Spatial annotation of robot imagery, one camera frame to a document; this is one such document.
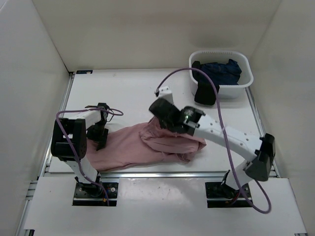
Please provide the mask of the pink trousers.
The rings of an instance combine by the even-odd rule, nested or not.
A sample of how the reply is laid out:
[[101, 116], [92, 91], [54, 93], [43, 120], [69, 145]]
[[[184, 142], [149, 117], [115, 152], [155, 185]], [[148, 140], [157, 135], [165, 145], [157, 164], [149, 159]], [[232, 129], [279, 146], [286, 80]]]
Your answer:
[[202, 138], [170, 132], [157, 118], [111, 132], [105, 148], [87, 141], [86, 157], [98, 171], [115, 171], [159, 163], [188, 163], [206, 146]]

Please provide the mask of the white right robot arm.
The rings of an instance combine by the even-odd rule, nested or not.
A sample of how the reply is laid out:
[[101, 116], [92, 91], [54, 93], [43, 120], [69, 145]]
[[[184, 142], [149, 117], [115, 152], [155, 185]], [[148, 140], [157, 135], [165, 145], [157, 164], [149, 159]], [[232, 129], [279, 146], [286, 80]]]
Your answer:
[[159, 98], [149, 107], [162, 128], [178, 134], [188, 134], [229, 147], [243, 157], [244, 162], [229, 170], [214, 192], [219, 197], [231, 198], [252, 180], [266, 182], [275, 157], [275, 138], [265, 134], [253, 136], [220, 123], [197, 108], [186, 106], [179, 110], [169, 101]]

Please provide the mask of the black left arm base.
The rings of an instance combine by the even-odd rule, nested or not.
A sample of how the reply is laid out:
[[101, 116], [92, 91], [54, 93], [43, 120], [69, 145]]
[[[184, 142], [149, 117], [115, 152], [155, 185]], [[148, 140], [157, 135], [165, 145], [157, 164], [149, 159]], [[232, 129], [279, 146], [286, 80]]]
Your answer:
[[106, 190], [108, 199], [104, 191], [94, 184], [80, 183], [76, 179], [76, 186], [73, 194], [73, 206], [90, 207], [115, 207], [117, 205], [119, 183], [118, 182], [99, 182]]

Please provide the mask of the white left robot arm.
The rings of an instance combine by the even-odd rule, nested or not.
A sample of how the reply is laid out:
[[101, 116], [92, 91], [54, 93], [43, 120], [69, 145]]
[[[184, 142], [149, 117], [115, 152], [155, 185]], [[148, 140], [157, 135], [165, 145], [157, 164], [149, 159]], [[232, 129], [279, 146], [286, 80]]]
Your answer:
[[86, 185], [93, 197], [103, 192], [99, 172], [86, 157], [88, 140], [96, 144], [96, 150], [105, 148], [108, 136], [109, 109], [88, 106], [83, 110], [61, 111], [56, 114], [51, 154], [66, 163], [76, 174], [76, 181]]

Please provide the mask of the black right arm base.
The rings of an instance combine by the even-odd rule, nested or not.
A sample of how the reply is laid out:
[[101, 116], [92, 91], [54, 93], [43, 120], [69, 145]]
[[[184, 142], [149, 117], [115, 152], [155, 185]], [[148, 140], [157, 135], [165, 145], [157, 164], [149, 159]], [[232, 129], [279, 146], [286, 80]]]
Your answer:
[[251, 207], [240, 190], [235, 190], [220, 182], [206, 182], [207, 208]]

